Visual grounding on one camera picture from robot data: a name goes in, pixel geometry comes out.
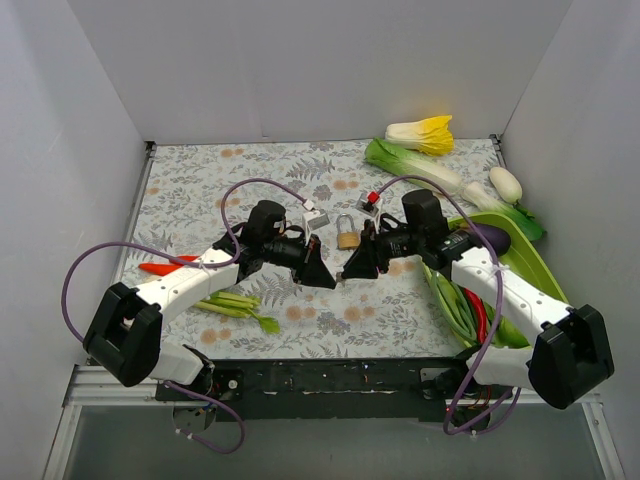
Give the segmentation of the large brass padlock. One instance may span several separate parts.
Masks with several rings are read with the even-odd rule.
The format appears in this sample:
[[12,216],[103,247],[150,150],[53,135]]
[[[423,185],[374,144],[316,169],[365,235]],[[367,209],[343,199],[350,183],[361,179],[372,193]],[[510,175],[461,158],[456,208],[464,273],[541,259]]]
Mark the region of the large brass padlock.
[[353,250],[360,245],[360,234],[350,214],[340,214],[336,220],[337,248],[339,250]]

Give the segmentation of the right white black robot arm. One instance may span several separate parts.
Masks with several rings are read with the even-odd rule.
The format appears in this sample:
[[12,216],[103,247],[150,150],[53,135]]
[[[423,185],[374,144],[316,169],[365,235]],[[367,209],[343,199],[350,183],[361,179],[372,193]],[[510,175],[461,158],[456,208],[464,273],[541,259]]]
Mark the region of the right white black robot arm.
[[492,384],[521,387],[564,409],[613,375],[605,322],[592,306],[573,308],[494,262],[470,228],[448,226],[439,200],[427,189],[403,196],[405,219],[394,227],[383,223],[380,203],[375,192],[357,201],[357,209],[369,218],[341,279],[375,279],[388,271],[391,260],[417,255],[428,268],[481,300],[500,301],[502,316],[529,344],[521,349],[490,347],[472,355],[452,373],[460,395],[475,397]]

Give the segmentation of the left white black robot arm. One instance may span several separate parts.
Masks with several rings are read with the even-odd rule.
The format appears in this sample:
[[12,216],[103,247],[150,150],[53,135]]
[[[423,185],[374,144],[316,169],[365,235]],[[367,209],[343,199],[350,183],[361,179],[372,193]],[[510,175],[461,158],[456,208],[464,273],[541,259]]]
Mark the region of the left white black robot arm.
[[177,383],[190,399],[205,398],[213,386],[206,370],[211,362],[193,348],[162,341],[163,326],[264,264],[289,269],[298,285],[335,288],[315,233],[328,223],[324,211],[312,209],[303,214],[301,225],[287,225],[283,206],[259,201],[247,221],[228,231],[193,266],[135,287],[112,285],[84,337],[84,349],[125,387],[151,378]]

